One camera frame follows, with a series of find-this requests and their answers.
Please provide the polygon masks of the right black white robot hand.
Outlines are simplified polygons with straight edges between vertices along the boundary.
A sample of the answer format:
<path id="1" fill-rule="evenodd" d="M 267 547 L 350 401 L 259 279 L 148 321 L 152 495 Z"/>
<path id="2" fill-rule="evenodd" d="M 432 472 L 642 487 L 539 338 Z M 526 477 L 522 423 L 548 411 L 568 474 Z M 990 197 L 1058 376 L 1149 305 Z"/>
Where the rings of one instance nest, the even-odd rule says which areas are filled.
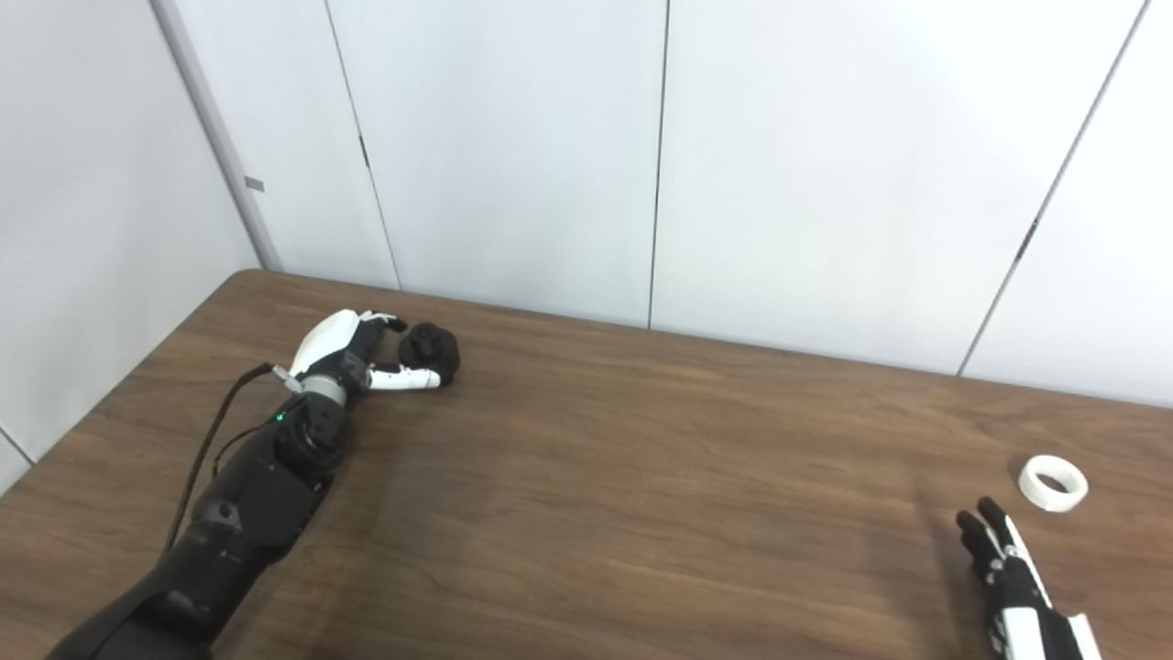
<path id="1" fill-rule="evenodd" d="M 956 515 L 998 659 L 1101 659 L 1089 615 L 1056 610 L 1023 536 L 994 498 Z"/>

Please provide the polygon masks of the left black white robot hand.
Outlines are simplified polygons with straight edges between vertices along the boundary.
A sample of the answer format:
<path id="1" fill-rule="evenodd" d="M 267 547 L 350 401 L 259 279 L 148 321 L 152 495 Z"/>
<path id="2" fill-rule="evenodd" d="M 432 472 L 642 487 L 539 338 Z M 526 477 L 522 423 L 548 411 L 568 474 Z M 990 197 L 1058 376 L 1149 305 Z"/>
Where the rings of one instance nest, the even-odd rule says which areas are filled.
<path id="1" fill-rule="evenodd" d="M 378 362 L 384 334 L 400 334 L 396 362 Z M 301 392 L 330 380 L 348 396 L 361 392 L 414 392 L 452 385 L 460 367 L 455 336 L 435 324 L 408 326 L 388 313 L 340 309 L 301 340 L 286 385 Z"/>

